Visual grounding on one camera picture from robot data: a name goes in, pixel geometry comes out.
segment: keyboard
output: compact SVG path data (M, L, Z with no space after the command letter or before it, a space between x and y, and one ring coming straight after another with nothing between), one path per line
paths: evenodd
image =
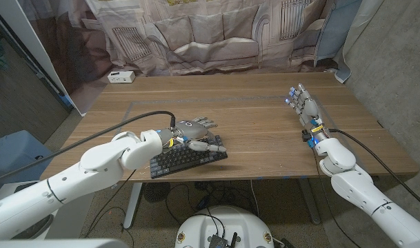
M221 137L216 135L215 138L215 140L202 138L199 141L211 145L223 146ZM169 152L150 159L150 175L152 178L167 176L171 173L180 172L199 165L220 161L227 157L226 152L196 152L188 148L185 144L175 145Z

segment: blue connector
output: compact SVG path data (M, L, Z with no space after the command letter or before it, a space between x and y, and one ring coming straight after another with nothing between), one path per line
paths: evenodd
M314 148L314 141L312 141L312 140L309 140L308 141L308 145L309 145L309 147L311 147L311 148Z

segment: robotic arm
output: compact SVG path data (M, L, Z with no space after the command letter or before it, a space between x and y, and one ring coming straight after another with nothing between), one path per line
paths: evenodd
M319 156L321 171L331 177L332 188L348 202L367 213L398 247L420 247L420 222L376 188L370 175L356 164L354 154L332 138L308 91L290 89L286 103L299 115L303 140Z
M0 200L0 240L11 239L80 196L114 185L121 180L124 168L139 169L175 142L196 151L225 152L222 146L196 141L211 138L208 128L216 126L199 117L180 121L175 128L144 131L140 138L132 132L117 134L111 142L86 151L73 166Z

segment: black wire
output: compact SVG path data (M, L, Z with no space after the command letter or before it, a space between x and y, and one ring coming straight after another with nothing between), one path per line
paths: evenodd
M190 205L190 207L191 207L191 209L193 210L193 212L196 212L196 210L194 210L194 207L192 206L192 204L191 204L191 202L190 202L190 188L188 187L188 185L185 185L185 184L183 184L183 183L181 183L181 184L179 184L179 185L176 185L176 186L174 186L173 188L171 188L169 191L168 191L168 194L167 194L167 196L166 196L166 207L167 207L167 210L168 210L168 213L170 213L170 215L174 218L174 220L177 222L177 223L179 223L180 225L182 225L182 223L174 216L174 214L173 214L173 212L171 212L171 210L170 210L170 208L168 207L168 196L170 195L170 193L171 193L171 191L172 190L174 190L176 187L179 187L179 186L185 186L186 188L187 188L187 195L188 195L188 204Z
M130 180L130 178L133 176L133 174L136 172L136 170L134 170L128 177L127 179L124 181L124 183L118 188L118 190L112 195L112 197L110 197L110 199L108 199L108 201L104 204L104 206L101 208L101 210L99 210L98 214L93 218L92 224L90 225L88 232L86 234L86 237L90 234L90 232L93 230L93 223L94 221L98 218L99 214L104 210L104 208L107 207L107 204L118 194L119 190L122 189L122 187L124 187L124 185L126 184L126 182L128 182L128 180Z
M109 208L109 209L107 209L105 212L103 212L102 213L102 215L99 217L99 219L98 219L98 221L96 222L96 224L94 224L94 226L92 227L92 230L97 226L97 224L99 223L99 221L102 219L102 217L104 216L104 214L106 214L106 213L108 213L110 210L112 210L112 209L119 209L119 210L121 210L122 211L122 213L125 215L126 214L126 212L124 211L124 209L122 209L121 207L111 207L111 208ZM123 224L121 223L121 227L122 227L122 229L124 230L124 231L126 231L127 233L128 233L128 235L130 235L130 237L131 237L131 239L132 239L132 248L134 248L134 238L133 238L133 235L127 230L127 229L124 229L123 228Z
M179 187L179 186L185 186L186 188L187 188L187 195L188 195L188 204L190 205L190 207L191 207L191 209L194 211L194 212L196 212L196 210L194 210L194 207L192 206L192 204L191 204L191 202L190 202L190 188L188 187L188 185L185 185L185 184L179 184L179 185L176 185L176 186L174 186L173 188L171 188L170 189L170 191L168 192L168 194L167 194L167 196L166 196L166 207L167 207L167 211L168 211L168 213L170 213L170 215L174 218L174 220L179 224L179 225L182 225L183 223L181 223L180 221L179 221L179 219L178 218L176 218L176 216L174 216L174 214L172 213L172 211L170 210L170 208L169 208L169 206L168 206L168 196L170 195L170 193L171 193L171 191L173 190L173 189L175 189L176 187ZM218 218L216 218L216 217L214 217L214 216L212 216L211 215L211 213L210 213L210 210L207 208L207 210L208 210L208 213L209 213L209 215L208 214L193 214L192 215L192 217L193 216L208 216L208 217L211 217L212 218L212 221L214 222L214 224L216 225L216 230L217 230L217 232L216 232L216 235L218 236L219 235L219 228L217 227L217 224L216 224L216 221L214 221L215 219L216 220L218 220L220 223L221 223L221 225L222 225L222 227L223 227L223 233L222 233L222 238L225 236L225 227L223 226L223 223L221 222L221 220L219 220Z
M104 216L104 214L106 214L107 212L109 212L112 209L120 209L124 215L126 214L126 212L124 211L124 209L122 209L121 207L111 207L111 208L107 209L105 212L102 213L102 215L99 217L98 221L93 225L93 227L91 227L92 231L98 225L99 221L102 219L102 217Z
M367 152L369 152L370 155L372 155L381 165L383 165L384 169L386 169L389 172L389 174L391 174L395 178L395 180L397 180L398 183L400 183L401 185L403 185L403 187L413 197L415 197L415 199L417 199L420 202L420 197L413 190L411 190L373 151L371 151L362 142L360 142L359 140L357 140L356 138L354 138L350 134L346 133L345 131L341 131L341 130L338 130L338 129L329 129L329 132L338 132L340 134L343 134L343 135L347 136L348 138L352 139L353 141L355 141L360 146L362 146L362 148L364 148Z
M255 215L255 216L257 216L257 211L256 211L256 208L255 208L254 204L252 204L252 200L251 200L251 195L250 195L250 192L249 192L249 191L247 191L247 190L244 190L244 189L238 189L238 188L236 188L236 187L230 187L230 186L225 186L225 185L223 185L223 186L214 187L214 188L213 188L213 190L211 191L210 195L211 195L214 199L219 200L219 199L217 199L215 196L213 196L214 192L217 192L217 191L222 191L222 190L225 190L225 189L235 190L235 191L237 191L237 193L239 193L239 195L240 195L240 196L242 196L242 197L244 197L246 200L248 200L248 204L250 205L250 209L252 210L252 212L254 213L254 215Z
M207 217L215 218L216 220L218 220L221 223L221 225L223 227L222 238L225 237L225 226L223 225L223 223L221 222L221 220L219 220L217 217L214 217L214 216L211 216L211 215L208 215L208 214L193 214L193 215L191 215L191 217L193 217L193 216L207 216Z
M321 188L322 188L322 190L323 190L323 193L324 193L324 195L325 195L325 199L326 199L326 204L328 205L328 209L329 209L329 212L330 212L330 214L331 214L331 216L332 216L332 219L334 220L334 222L335 222L335 224L337 225L337 227L340 229L340 231L346 236L346 238L348 238L349 240L350 240L350 242L352 242L355 246L357 246L358 248L361 248L353 239L351 239L350 237L349 237L349 235L347 235L346 234L346 232L341 228L341 226L339 225L339 223L337 222L337 220L335 219L335 216L334 216L334 214L332 213L332 209L331 209L331 205L329 204L329 199L328 199L328 195L326 194L326 190L325 190L325 186L323 185L323 181L322 181L322 179L321 179L321 177L320 177L320 171L319 171L319 166L318 166L318 164L317 164L317 157L315 156L315 151L314 151L314 149L312 149L312 153L314 154L314 159L315 159L315 167L317 168L317 173L318 173L318 175L319 175L319 180L320 180L320 183L321 183Z
M207 211L208 211L208 214L210 215L212 221L214 222L214 225L216 226L216 236L219 236L219 228L217 227L216 221L212 217L212 215L210 213L210 209L208 207L207 207Z
M113 130L115 130L117 128L120 128L120 127L122 127L124 125L127 125L127 124L129 124L129 123L131 123L133 121L139 120L140 118L144 118L144 117L147 117L147 116L152 116L152 115L155 115L155 114L168 114L168 115L170 115L171 116L170 127L174 127L174 125L176 123L176 117L174 117L174 114L171 113L171 112L168 112L168 111L153 111L153 112L148 112L148 113L145 113L145 114L140 114L140 115L135 116L133 118L130 118L130 119L126 120L126 121L123 121L123 122L121 122L118 125L114 125L114 126L109 127L109 128L107 128L105 130L102 130L100 132L97 132L96 134L90 135L87 138L83 138L80 141L77 141L77 142L75 142L75 143L73 143L71 145L68 145L67 147L65 147L63 149L60 149L57 152L52 153L51 155L45 156L45 157L40 158L40 159L38 159L38 160L36 160L36 161L34 161L34 162L26 165L26 166L23 166L23 167L21 167L19 169L13 170L13 171L11 171L9 173L6 173L3 176L0 176L0 180L1 179L4 179L4 178L7 178L7 177L9 177L11 175L17 174L19 172L22 172L25 169L29 169L31 167L34 167L35 165L38 165L39 163L42 163L42 162L47 161L47 160L49 160L51 158L54 158L55 156L58 156L58 155L66 152L66 151L68 151L70 149L73 149L73 148L77 147L78 145L84 144L87 141L91 141L92 139L94 139L96 137L99 137L99 136L101 136L103 134L106 134L108 132L111 132L111 131L113 131Z
M132 248L134 248L134 238L133 238L133 235L127 229L125 229L125 228L124 228L124 231L126 231L127 234L132 238Z

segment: wood grain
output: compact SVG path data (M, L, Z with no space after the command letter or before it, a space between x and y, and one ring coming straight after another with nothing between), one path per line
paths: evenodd
M301 140L299 119L283 102L289 88L303 83L318 98L323 120L338 127L373 149L398 174L419 171L417 164L385 131L377 120L336 82L333 74L258 74L173 76L137 79L132 84L109 85L65 145L122 121L149 111L168 110L177 120L207 116L219 126L212 129L222 137L228 158L158 179L150 179L148 164L131 178L139 182L183 180L236 180L258 178L299 178L317 176L311 149ZM168 116L151 116L130 123L123 130L139 133L167 127ZM94 145L108 142L110 132L56 157L43 178L75 164ZM355 152L371 174L387 172L366 151L350 140L340 138ZM126 170L123 179L130 175Z

